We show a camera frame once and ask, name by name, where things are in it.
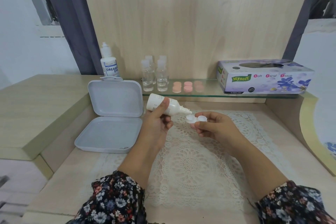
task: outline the blue and white label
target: blue and white label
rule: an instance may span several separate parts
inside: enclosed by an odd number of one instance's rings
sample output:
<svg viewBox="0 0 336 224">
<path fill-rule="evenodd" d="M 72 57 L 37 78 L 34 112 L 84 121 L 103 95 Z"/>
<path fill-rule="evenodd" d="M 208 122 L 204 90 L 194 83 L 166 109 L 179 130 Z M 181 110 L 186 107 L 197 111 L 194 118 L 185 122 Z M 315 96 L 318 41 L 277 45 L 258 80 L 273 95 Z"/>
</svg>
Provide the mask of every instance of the blue and white label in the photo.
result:
<svg viewBox="0 0 336 224">
<path fill-rule="evenodd" d="M 103 71 L 105 76 L 119 76 L 118 65 L 116 62 L 104 62 Z"/>
</svg>

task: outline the person's right hand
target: person's right hand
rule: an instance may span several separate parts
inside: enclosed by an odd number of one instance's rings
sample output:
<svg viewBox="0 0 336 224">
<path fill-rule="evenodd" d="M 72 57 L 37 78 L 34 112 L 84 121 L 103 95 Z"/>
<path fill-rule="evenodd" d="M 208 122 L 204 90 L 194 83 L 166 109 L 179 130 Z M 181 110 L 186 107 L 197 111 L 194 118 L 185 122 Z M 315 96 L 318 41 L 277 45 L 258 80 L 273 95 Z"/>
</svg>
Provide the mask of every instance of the person's right hand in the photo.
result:
<svg viewBox="0 0 336 224">
<path fill-rule="evenodd" d="M 208 121 L 195 122 L 196 132 L 200 137 L 210 137 L 220 142 L 228 154 L 235 157 L 237 151 L 249 141 L 240 133 L 231 118 L 218 112 L 198 112 L 196 117 L 203 115 Z"/>
</svg>

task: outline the black floral shirt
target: black floral shirt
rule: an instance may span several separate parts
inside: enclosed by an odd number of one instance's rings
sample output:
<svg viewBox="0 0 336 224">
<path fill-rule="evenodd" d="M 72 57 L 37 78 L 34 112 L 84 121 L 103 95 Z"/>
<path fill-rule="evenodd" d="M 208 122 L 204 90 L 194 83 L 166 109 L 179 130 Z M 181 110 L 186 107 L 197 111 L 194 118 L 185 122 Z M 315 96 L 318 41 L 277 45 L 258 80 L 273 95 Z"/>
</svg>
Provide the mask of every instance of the black floral shirt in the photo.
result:
<svg viewBox="0 0 336 224">
<path fill-rule="evenodd" d="M 145 190 L 132 178 L 114 171 L 92 183 L 93 195 L 67 224 L 147 223 Z M 317 189 L 288 181 L 256 203 L 260 223 L 328 223 L 336 221 L 325 211 Z"/>
</svg>

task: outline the lace doily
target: lace doily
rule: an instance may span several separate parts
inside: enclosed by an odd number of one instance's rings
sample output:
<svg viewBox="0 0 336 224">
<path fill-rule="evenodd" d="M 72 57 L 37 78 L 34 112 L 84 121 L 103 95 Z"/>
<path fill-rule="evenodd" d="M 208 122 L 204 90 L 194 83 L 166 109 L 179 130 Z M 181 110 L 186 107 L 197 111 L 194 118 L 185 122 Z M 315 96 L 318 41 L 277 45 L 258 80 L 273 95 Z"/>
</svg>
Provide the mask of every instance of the lace doily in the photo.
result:
<svg viewBox="0 0 336 224">
<path fill-rule="evenodd" d="M 289 179 L 297 180 L 290 163 L 248 112 L 224 112 L 242 134 L 261 150 Z M 146 204 L 192 209 L 241 210 L 251 212 L 254 201 L 238 161 L 211 138 L 200 138 L 185 122 L 172 117 L 174 126 L 164 148 L 155 159 L 146 189 Z M 111 174 L 126 154 L 102 153 L 82 189 L 83 200 L 91 195 L 93 180 Z"/>
</svg>

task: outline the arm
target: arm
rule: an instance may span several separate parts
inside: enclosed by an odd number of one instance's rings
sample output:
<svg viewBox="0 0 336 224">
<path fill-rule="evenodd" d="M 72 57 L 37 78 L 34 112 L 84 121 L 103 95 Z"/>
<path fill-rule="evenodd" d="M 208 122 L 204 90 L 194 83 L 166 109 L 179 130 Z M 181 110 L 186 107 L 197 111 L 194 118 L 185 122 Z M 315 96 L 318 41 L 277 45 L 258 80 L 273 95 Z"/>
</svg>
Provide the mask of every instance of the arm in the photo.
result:
<svg viewBox="0 0 336 224">
<path fill-rule="evenodd" d="M 234 125 L 230 117 L 216 112 L 200 112 L 208 122 L 196 122 L 200 137 L 219 141 L 241 164 L 251 190 L 258 198 L 256 207 L 262 223 L 334 223 L 325 212 L 321 193 L 297 186 Z"/>
<path fill-rule="evenodd" d="M 173 126 L 170 117 L 162 115 L 168 106 L 169 98 L 165 98 L 155 111 L 146 112 L 138 139 L 118 171 L 92 183 L 93 195 L 67 224 L 147 223 L 144 189 L 154 159 Z"/>
</svg>

